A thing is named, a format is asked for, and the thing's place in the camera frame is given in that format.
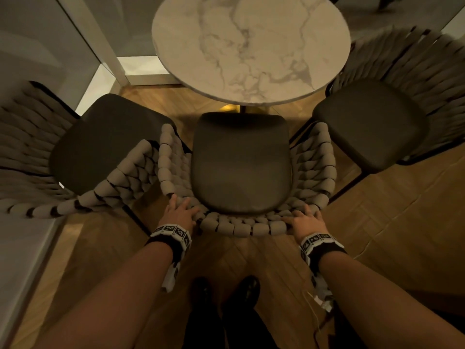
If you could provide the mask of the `person's left hand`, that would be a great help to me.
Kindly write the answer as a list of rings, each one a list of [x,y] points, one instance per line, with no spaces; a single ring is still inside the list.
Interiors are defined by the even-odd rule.
[[[197,206],[189,209],[189,205],[190,198],[184,199],[180,205],[177,205],[177,195],[172,194],[157,227],[175,224],[192,234],[195,225],[194,216],[200,209]]]

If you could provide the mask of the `person's right forearm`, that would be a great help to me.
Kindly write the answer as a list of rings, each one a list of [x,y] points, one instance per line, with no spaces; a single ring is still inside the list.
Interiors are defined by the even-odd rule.
[[[318,266],[369,349],[465,349],[465,334],[349,255],[329,252]]]

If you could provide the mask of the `person's left forearm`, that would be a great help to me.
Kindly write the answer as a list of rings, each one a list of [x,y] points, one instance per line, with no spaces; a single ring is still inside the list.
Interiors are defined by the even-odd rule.
[[[144,246],[60,319],[33,349],[131,349],[172,263],[162,242]]]

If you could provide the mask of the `black marker wrist band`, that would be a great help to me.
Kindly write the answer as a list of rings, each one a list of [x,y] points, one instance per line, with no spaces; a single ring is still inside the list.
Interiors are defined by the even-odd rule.
[[[329,252],[343,252],[344,246],[328,233],[313,233],[301,241],[300,256],[311,271],[311,283],[314,287],[315,302],[330,313],[333,309],[333,294],[319,271],[321,258]]]
[[[172,263],[161,286],[166,293],[169,293],[175,286],[181,262],[190,249],[192,238],[187,229],[178,224],[167,223],[159,226],[150,234],[146,245],[152,242],[165,243],[172,250]]]

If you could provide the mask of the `gold table base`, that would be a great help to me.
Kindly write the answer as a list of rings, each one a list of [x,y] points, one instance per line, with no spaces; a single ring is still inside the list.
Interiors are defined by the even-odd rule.
[[[269,114],[269,108],[265,106],[250,106],[226,104],[217,110],[218,112],[247,113],[247,114]]]

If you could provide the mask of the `person's black shoe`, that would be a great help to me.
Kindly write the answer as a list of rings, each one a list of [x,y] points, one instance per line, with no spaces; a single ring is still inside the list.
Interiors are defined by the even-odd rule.
[[[189,288],[189,302],[192,309],[213,305],[212,285],[206,277],[193,279]]]
[[[233,305],[254,309],[259,300],[260,290],[259,279],[256,276],[249,275],[238,284],[229,300]]]

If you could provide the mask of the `white door frame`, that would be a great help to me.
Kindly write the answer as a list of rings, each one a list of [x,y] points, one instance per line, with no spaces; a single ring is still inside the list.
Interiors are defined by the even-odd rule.
[[[179,86],[161,64],[152,21],[163,0],[57,0],[121,86]]]

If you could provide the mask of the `person's black right shoe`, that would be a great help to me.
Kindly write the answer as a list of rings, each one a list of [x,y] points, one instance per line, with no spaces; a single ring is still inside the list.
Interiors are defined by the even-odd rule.
[[[229,300],[233,305],[254,309],[259,300],[260,290],[259,279],[256,276],[249,275],[238,284]]]

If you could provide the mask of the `person's black left shoe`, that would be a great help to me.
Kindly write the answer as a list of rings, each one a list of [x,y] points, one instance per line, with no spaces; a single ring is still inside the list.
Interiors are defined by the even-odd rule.
[[[189,288],[189,302],[192,309],[213,305],[212,285],[206,277],[193,279]]]

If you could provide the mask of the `round white marble table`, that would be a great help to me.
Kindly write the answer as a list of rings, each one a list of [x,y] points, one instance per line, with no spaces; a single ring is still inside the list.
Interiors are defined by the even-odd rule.
[[[155,52],[183,86],[228,104],[310,96],[343,69],[351,35],[329,0],[164,0]]]

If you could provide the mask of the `beige woven chair dark cushion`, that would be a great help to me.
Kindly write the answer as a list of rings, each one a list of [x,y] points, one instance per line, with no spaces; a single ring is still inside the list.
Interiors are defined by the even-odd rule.
[[[190,198],[203,232],[246,238],[287,232],[282,217],[325,208],[337,177],[328,126],[312,124],[289,143],[278,115],[208,112],[199,118],[193,150],[171,124],[161,128],[158,178],[166,196]]]
[[[317,210],[369,175],[465,144],[465,42],[388,27],[351,44],[325,99],[291,138],[289,202]]]
[[[130,206],[155,184],[167,116],[105,94],[80,116],[28,81],[0,104],[0,213],[49,219]]]

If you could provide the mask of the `person's black trousers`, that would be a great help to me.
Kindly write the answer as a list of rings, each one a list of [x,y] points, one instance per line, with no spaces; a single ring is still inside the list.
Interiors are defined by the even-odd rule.
[[[192,309],[182,349],[279,349],[255,309],[232,308],[220,318],[213,304]]]

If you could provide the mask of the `person's right hand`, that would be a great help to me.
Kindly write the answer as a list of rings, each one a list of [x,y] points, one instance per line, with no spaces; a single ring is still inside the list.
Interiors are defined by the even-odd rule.
[[[316,214],[313,214],[309,205],[304,206],[304,212],[295,210],[293,216],[284,216],[281,219],[290,225],[292,235],[298,245],[311,234],[329,233],[321,212],[318,210]]]

